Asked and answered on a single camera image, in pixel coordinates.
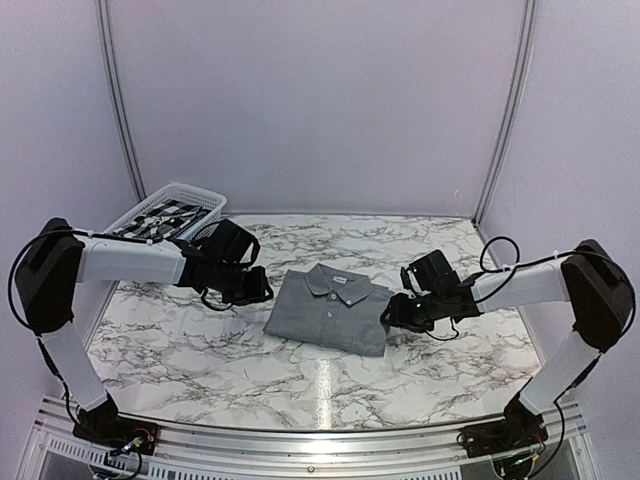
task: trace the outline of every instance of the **plastic basket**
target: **plastic basket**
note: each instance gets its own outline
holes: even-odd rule
[[[227,204],[227,197],[220,195],[219,193],[210,192],[204,188],[192,187],[191,185],[185,185],[183,183],[170,183],[144,199],[114,223],[109,225],[109,228],[107,228],[104,233],[111,233],[116,228],[129,224],[136,217],[144,215],[162,203],[166,203],[167,200],[179,200],[181,202],[188,203],[189,205],[199,205],[211,210],[205,217],[201,218],[197,223],[194,223],[176,237],[181,240],[192,240],[194,235],[196,235],[202,227],[220,220],[222,207]],[[202,231],[202,234],[206,233],[208,235],[211,233],[209,230],[213,231],[214,229],[214,226],[210,229],[206,228]]]

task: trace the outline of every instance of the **folded shirt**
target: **folded shirt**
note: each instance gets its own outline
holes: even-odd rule
[[[365,356],[384,355],[389,327],[380,315],[392,296],[369,277],[317,264],[289,270],[265,333]]]

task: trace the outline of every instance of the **black and white fabric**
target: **black and white fabric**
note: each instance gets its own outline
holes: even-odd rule
[[[204,218],[210,211],[199,205],[168,200],[147,213],[138,215],[130,223],[111,233],[124,238],[154,240],[175,238]]]

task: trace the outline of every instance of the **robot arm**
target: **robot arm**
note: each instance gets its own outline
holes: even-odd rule
[[[118,416],[71,323],[77,282],[130,280],[192,287],[203,301],[213,289],[222,293],[224,303],[238,306],[273,298],[264,268],[248,268],[257,258],[257,239],[229,220],[193,243],[72,233],[62,219],[50,220],[41,237],[19,264],[16,286],[47,365],[82,408],[74,435],[91,441],[117,446],[114,443],[130,432],[140,428],[155,432],[157,426]],[[251,261],[241,263],[249,247]]]
[[[434,322],[478,317],[502,308],[541,302],[570,302],[575,324],[557,354],[505,408],[505,420],[465,427],[461,445],[470,457],[494,454],[546,440],[542,412],[582,382],[600,356],[628,329],[634,305],[630,282],[594,240],[582,242],[563,258],[532,262],[500,273],[477,273],[460,281],[440,251],[402,269],[426,295],[395,295],[382,316],[388,325],[432,331]]]

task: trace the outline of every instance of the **marble table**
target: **marble table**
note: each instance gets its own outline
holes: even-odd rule
[[[482,242],[467,220],[237,216],[260,240],[277,294],[288,269],[315,263],[401,290],[403,265],[436,248],[461,277]],[[539,368],[516,311],[459,324],[437,342],[391,329],[383,358],[263,334],[273,301],[213,312],[189,289],[122,283],[89,348],[120,409],[168,420],[260,429],[404,427],[500,412]],[[448,321],[434,334],[449,335]]]

